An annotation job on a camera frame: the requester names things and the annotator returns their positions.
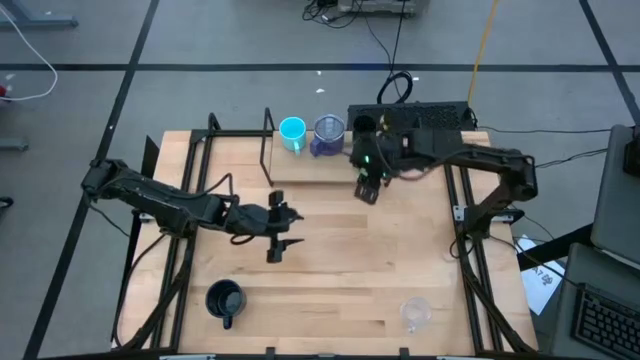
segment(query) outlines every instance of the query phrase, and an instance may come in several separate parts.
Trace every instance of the white cable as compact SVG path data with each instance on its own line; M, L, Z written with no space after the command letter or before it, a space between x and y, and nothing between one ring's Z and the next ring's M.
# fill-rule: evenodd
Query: white cable
M53 66L51 66L51 64L49 64L49 62L47 60L45 60L42 57L42 55L40 55L40 53L38 51L36 51L36 49L33 48L33 46L31 46L31 44L29 44L27 39L25 39L24 35L22 35L22 32L20 31L20 29L18 29L18 26L16 26L16 23L13 22L13 20L11 19L11 16L9 16L9 14L7 14L6 11L4 11L2 6L0 6L0 11L4 14L4 16L7 18L7 20L9 20L11 25L13 25L13 28L16 29L16 31L18 32L18 35L20 35L20 37L22 38L22 41L24 41L24 43L27 44L29 49L31 49L31 51L33 51L33 53L36 54L36 56L38 56L40 58L40 60L42 60L43 63L47 64L47 66L51 69L51 71L53 71L53 83L51 84L51 87L49 88L49 90L47 90L46 92L44 92L42 94L38 94L38 95L25 96L25 97L21 97L21 98L8 98L8 97L0 96L0 100L25 101L25 100L31 100L31 99L38 99L38 98L45 97L45 96L51 94L51 91L53 91L53 88L55 88L56 84L58 83L58 73L56 72L56 69L54 69Z

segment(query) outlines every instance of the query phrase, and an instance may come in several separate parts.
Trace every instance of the table surface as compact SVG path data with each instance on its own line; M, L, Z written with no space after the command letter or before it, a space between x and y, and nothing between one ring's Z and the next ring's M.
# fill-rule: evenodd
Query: table surface
M188 131L165 133L156 180L180 185L189 135ZM483 132L463 133L463 137L488 144ZM272 189L259 166L260 141L214 138L206 186L231 172L242 203L267 206ZM267 141L269 167L271 139ZM195 190L202 148L190 191ZM345 166L350 166L346 157ZM454 173L463 204L459 171L454 168ZM471 170L470 175L476 201L498 185L496 174ZM232 246L230 235L201 229L181 353L264 354L266 347L275 347L278 354L397 355L400 347L408 347L412 355L473 353L460 267L448 252L454 229L442 167L420 182L392 181L381 190L375 206L355 199L353 184L277 186L284 189L290 206L305 216L281 238L306 240L287 249L282 263L267 264L268 239ZM228 190L222 186L218 191ZM504 224L493 225L491 231L502 239L511 237ZM136 256L157 237L155 223L143 225ZM123 341L135 333L158 301L168 246L169 240L159 244L132 276L119 324ZM513 249L487 240L485 252L498 308L522 338L537 347ZM244 312L228 331L204 305L209 286L224 278L235 280L248 297ZM432 318L426 328L411 335L400 307L414 296L429 302ZM484 346L490 349L486 313L477 304ZM174 312L173 307L167 312L162 345L168 345Z

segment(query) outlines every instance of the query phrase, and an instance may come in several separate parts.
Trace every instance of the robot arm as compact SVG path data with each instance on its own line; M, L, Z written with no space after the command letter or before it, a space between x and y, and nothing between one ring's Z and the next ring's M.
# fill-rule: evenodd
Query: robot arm
M498 187L477 205L465 209L463 227L476 235L489 230L491 219L513 201L528 201L538 194L534 159L514 149L465 144L459 131L422 128L394 129L359 117L354 122L354 146L350 156L360 169L355 196L375 204L380 185L388 186L402 172L450 164L500 175Z
M303 219L283 202L282 191L269 196L270 209L255 204L239 205L237 195L206 191L190 194L147 178L121 160L92 161L82 189L90 201L119 199L152 215L160 231L172 237L190 237L198 226L234 236L269 237L270 263L280 262L286 245L292 244L291 240L278 240L277 235L289 231L294 221Z

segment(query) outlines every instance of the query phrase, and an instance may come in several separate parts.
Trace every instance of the glass cup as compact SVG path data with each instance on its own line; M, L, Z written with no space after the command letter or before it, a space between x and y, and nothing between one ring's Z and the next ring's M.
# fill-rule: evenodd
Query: glass cup
M427 300L421 297L413 297L400 307L402 319L407 325L409 334L413 334L425 327L431 320L431 307Z

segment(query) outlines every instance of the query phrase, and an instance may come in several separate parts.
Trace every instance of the cyan cup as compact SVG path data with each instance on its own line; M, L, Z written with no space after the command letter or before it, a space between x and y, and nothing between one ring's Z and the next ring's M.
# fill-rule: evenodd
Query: cyan cup
M300 155L300 150L307 143L307 126L298 117L289 117L280 123L280 137L282 145L289 150Z

